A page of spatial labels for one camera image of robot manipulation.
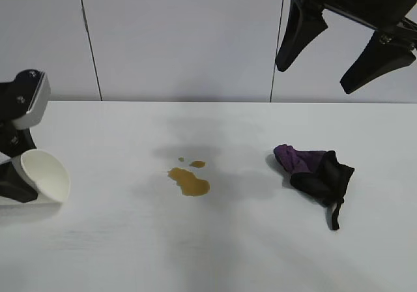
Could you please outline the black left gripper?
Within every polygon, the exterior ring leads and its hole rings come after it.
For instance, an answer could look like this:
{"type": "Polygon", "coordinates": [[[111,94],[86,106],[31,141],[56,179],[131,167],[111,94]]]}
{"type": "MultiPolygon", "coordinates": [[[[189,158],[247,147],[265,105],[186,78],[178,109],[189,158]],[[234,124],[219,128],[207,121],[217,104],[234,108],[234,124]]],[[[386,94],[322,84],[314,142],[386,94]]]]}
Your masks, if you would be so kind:
{"type": "MultiPolygon", "coordinates": [[[[29,129],[17,130],[11,121],[1,121],[1,153],[15,157],[36,149],[29,129]]],[[[38,198],[38,192],[16,170],[13,162],[1,164],[1,197],[28,203],[38,198]]]]}

